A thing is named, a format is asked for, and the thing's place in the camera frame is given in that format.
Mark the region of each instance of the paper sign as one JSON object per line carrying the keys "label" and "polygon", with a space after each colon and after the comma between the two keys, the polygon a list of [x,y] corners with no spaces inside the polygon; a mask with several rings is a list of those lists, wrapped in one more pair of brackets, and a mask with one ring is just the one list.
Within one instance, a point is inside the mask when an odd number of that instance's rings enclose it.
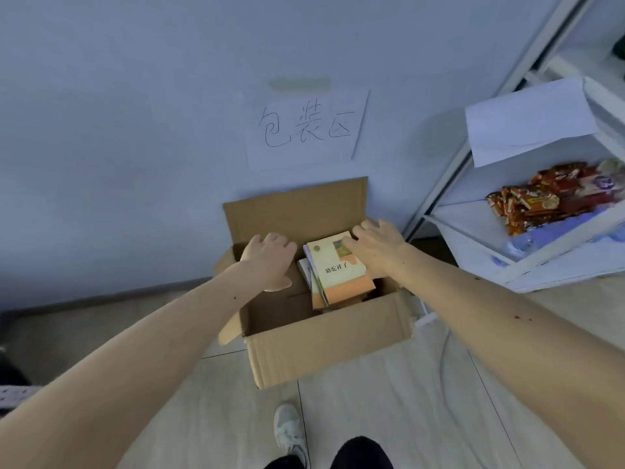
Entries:
{"label": "paper sign", "polygon": [[582,78],[563,78],[466,107],[475,166],[597,133],[582,87]]}
{"label": "paper sign", "polygon": [[252,171],[348,161],[368,89],[273,97],[247,104],[246,151]]}

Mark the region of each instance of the cable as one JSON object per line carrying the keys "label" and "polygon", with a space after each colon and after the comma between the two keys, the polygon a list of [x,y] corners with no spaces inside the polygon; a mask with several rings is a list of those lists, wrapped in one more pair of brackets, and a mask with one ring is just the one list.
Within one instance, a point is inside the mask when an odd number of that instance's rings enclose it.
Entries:
{"label": "cable", "polygon": [[451,331],[449,329],[447,329],[447,335],[445,336],[445,342],[442,344],[441,359],[440,359],[440,362],[438,363],[438,379],[439,379],[439,383],[441,384],[442,402],[445,405],[445,408],[447,408],[449,416],[451,417],[452,421],[454,422],[454,425],[456,426],[458,432],[460,433],[460,437],[462,438],[464,443],[471,450],[471,452],[473,454],[473,457],[476,459],[476,461],[478,462],[479,466],[482,469],[488,469],[488,467],[484,463],[482,463],[482,460],[479,458],[478,453],[473,448],[473,445],[469,442],[469,439],[467,438],[465,432],[461,428],[460,423],[458,422],[458,419],[456,418],[456,415],[454,415],[454,412],[451,411],[451,408],[449,407],[449,404],[447,403],[447,396],[445,395],[445,385],[444,385],[444,380],[443,380],[443,377],[442,377],[442,372],[443,372],[443,366],[444,366],[444,362],[445,362],[445,359],[444,359],[445,352],[447,350],[447,344],[449,343],[449,338],[450,337],[451,337]]}

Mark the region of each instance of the book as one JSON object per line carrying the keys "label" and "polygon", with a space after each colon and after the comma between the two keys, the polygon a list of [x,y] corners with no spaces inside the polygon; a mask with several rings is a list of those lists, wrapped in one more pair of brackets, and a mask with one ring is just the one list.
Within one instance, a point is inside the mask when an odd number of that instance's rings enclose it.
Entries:
{"label": "book", "polygon": [[319,287],[319,282],[317,281],[317,277],[313,274],[311,269],[310,262],[307,258],[303,258],[298,260],[298,268],[306,283],[308,284],[308,288],[310,288],[312,294],[312,308],[313,309],[324,309],[328,307],[329,304],[326,300],[325,295],[321,291]]}
{"label": "book", "polygon": [[349,236],[346,231],[304,246],[312,275],[330,305],[375,289],[367,267],[342,244],[342,238]]}

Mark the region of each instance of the orange book cover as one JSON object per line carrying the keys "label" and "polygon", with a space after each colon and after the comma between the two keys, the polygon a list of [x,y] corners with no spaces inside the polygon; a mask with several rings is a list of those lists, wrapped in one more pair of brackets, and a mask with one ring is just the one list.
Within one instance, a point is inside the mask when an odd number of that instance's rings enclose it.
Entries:
{"label": "orange book cover", "polygon": [[319,283],[331,305],[375,289],[367,267],[342,244],[342,238],[349,236],[347,231],[307,244]]}

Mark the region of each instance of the shoe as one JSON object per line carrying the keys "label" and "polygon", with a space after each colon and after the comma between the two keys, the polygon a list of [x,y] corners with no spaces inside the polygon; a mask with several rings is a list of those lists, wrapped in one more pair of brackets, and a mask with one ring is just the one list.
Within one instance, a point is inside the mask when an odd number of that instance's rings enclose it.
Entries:
{"label": "shoe", "polygon": [[286,455],[293,454],[309,469],[306,437],[297,408],[291,403],[283,403],[274,413],[274,434],[277,445]]}

